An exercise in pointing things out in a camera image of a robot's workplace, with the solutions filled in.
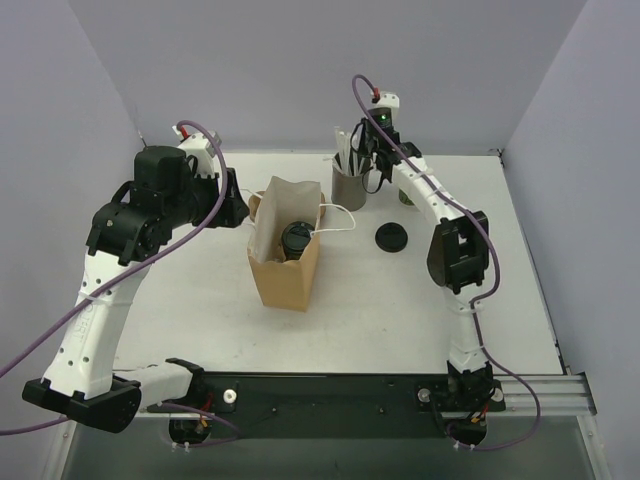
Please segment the black plastic cup lid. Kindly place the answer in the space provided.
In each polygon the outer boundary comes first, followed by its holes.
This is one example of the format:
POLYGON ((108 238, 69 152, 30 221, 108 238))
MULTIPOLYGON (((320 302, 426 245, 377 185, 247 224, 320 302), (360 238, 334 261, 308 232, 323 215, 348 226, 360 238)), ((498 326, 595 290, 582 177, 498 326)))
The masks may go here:
POLYGON ((281 234, 281 246, 285 259, 299 260, 310 243, 315 227, 304 221, 288 224, 281 234))

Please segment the brown paper bag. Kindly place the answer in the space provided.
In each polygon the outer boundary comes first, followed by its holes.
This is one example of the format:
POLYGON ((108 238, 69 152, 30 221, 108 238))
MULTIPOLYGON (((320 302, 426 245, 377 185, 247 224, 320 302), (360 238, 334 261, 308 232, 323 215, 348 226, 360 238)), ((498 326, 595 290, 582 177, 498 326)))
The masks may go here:
POLYGON ((353 214, 326 202, 318 182, 289 182, 277 176, 251 198, 250 212, 254 230, 247 257, 262 304, 306 311, 321 235, 353 230, 353 214))

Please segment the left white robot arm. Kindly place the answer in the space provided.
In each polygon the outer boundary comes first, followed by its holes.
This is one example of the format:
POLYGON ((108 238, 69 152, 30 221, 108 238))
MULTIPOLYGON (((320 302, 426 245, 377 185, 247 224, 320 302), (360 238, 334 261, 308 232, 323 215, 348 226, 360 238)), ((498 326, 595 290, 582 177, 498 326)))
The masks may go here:
POLYGON ((94 215, 75 306, 53 361, 25 383, 24 401, 94 429, 119 433, 147 406, 171 400, 183 411, 204 402, 196 364, 168 359, 114 373, 133 300, 151 265, 205 228, 236 228, 248 214, 219 145, 211 140, 150 146, 134 177, 94 215))

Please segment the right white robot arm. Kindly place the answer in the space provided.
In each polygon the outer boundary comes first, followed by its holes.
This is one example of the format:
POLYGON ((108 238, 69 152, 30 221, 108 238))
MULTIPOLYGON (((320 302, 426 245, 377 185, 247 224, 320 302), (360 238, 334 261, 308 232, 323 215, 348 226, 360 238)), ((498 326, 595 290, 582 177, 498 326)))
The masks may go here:
POLYGON ((453 196, 443 187, 418 149, 401 143, 392 122, 392 109, 367 111, 358 153, 371 159, 382 177, 401 190, 433 226, 426 268, 432 281, 442 288, 452 312, 448 370, 453 375, 478 375, 488 365, 481 351, 471 298, 480 292, 489 266, 489 249, 479 228, 487 229, 483 212, 470 220, 453 205, 453 196))

